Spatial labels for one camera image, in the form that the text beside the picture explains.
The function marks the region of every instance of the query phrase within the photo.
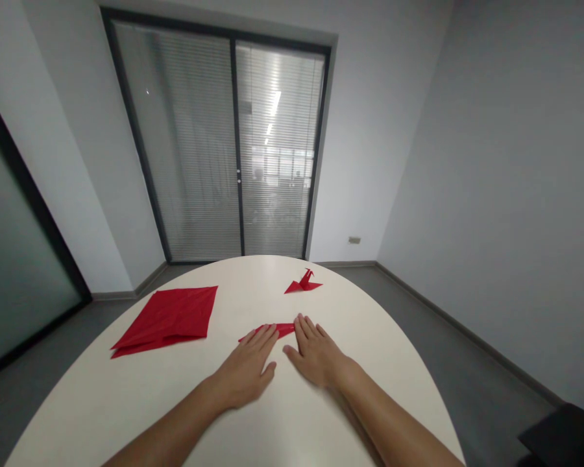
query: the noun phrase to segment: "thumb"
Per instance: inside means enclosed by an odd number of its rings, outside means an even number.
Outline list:
[[[292,365],[294,365],[294,367],[297,370],[299,370],[300,366],[301,366],[301,362],[303,362],[303,357],[301,357],[298,350],[296,350],[294,347],[290,347],[287,345],[287,346],[284,346],[284,353],[290,359],[290,361],[292,362]]]
[[[274,378],[274,368],[277,366],[277,362],[270,362],[262,376],[260,377],[260,386],[262,390],[266,389],[266,387],[271,383]]]

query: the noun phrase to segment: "hand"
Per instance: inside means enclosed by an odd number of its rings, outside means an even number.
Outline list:
[[[252,330],[206,380],[209,389],[218,392],[224,409],[239,409],[262,395],[274,378],[277,364],[270,362],[263,373],[262,369],[278,338],[279,331],[274,324],[264,326],[257,333]]]
[[[309,317],[298,314],[294,319],[298,351],[284,346],[292,365],[310,383],[322,388],[337,389],[348,369],[354,364],[335,345],[320,324],[314,326]]]

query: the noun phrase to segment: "finger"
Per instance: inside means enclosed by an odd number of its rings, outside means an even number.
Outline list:
[[[310,325],[307,323],[307,321],[305,321],[305,318],[300,313],[298,314],[298,321],[300,322],[300,327],[303,329],[303,332],[305,333],[305,336],[307,336],[307,339],[311,339],[312,337],[315,336],[315,334],[310,328]]]
[[[298,350],[302,355],[305,355],[305,350],[307,349],[307,336],[300,327],[299,317],[294,318],[294,334],[297,336]]]
[[[268,387],[274,378],[274,369],[277,366],[277,362],[270,362],[262,376],[260,376],[260,394]]]
[[[305,321],[309,325],[309,327],[311,329],[311,333],[316,337],[320,336],[320,333],[318,332],[316,327],[313,325],[313,322],[310,320],[310,318],[308,316],[305,317]]]
[[[253,339],[250,340],[249,345],[253,347],[257,341],[264,335],[264,333],[268,330],[268,325],[262,326],[253,336]]]
[[[301,354],[294,347],[290,347],[288,345],[284,346],[284,354],[287,355],[287,358],[292,362],[292,365],[294,365],[294,367],[299,370],[299,366],[303,362],[303,357]]]
[[[247,345],[254,335],[255,329],[250,330],[249,333],[240,340],[238,347],[244,347],[245,345]]]
[[[260,348],[260,352],[264,355],[264,360],[266,360],[266,357],[270,354],[277,339],[279,339],[279,331],[275,330],[273,335],[271,335],[268,341],[266,341],[262,348]]]
[[[268,326],[264,326],[266,331],[264,334],[255,338],[255,347],[259,350],[264,347],[264,344],[271,338],[274,332],[277,330],[277,326],[275,324],[269,324]]]
[[[323,337],[326,337],[327,339],[331,339],[331,336],[329,336],[329,334],[326,333],[326,331],[322,328],[322,326],[320,324],[316,324],[316,329]]]

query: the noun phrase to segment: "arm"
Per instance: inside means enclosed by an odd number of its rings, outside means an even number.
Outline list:
[[[342,395],[388,466],[462,466],[441,441],[399,406],[362,367],[345,356],[308,317],[294,321],[300,353],[284,347],[297,370],[313,384]]]
[[[264,363],[279,338],[275,325],[251,331],[221,367],[179,404],[115,454],[104,467],[181,466],[201,435],[229,409],[258,399],[274,378]]]

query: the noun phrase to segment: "glass door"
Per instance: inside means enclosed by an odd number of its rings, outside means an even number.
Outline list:
[[[330,47],[101,10],[167,261],[305,258]]]
[[[0,118],[0,367],[23,342],[88,300],[86,284]]]
[[[247,254],[303,257],[324,55],[236,45]]]

